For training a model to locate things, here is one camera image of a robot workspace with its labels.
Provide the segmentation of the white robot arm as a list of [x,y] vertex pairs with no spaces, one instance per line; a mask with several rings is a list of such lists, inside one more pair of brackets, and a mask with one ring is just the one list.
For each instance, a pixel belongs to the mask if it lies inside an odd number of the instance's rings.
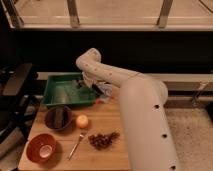
[[88,86],[106,81],[119,88],[119,109],[132,171],[182,171],[166,118],[166,85],[149,75],[101,62],[90,48],[76,59]]

